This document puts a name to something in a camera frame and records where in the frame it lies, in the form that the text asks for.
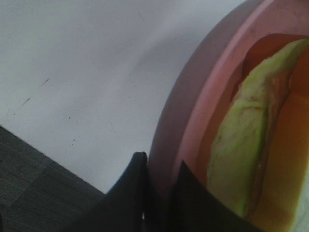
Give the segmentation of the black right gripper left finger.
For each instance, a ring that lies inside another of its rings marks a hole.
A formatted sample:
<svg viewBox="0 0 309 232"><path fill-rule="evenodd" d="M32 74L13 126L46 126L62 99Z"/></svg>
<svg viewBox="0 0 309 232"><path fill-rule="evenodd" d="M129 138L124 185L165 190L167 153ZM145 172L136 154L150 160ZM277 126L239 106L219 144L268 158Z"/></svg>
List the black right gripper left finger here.
<svg viewBox="0 0 309 232"><path fill-rule="evenodd" d="M147 182L147 155L133 154L125 171L102 200L64 232L140 232Z"/></svg>

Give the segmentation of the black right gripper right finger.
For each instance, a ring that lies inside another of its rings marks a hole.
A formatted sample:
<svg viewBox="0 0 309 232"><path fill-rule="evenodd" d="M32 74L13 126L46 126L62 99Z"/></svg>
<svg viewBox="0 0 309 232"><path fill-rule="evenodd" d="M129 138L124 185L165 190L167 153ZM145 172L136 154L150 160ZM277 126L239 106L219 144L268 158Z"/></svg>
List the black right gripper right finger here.
<svg viewBox="0 0 309 232"><path fill-rule="evenodd" d="M160 196L152 179L144 208L148 232L258 232L215 199L181 163L177 181L166 198Z"/></svg>

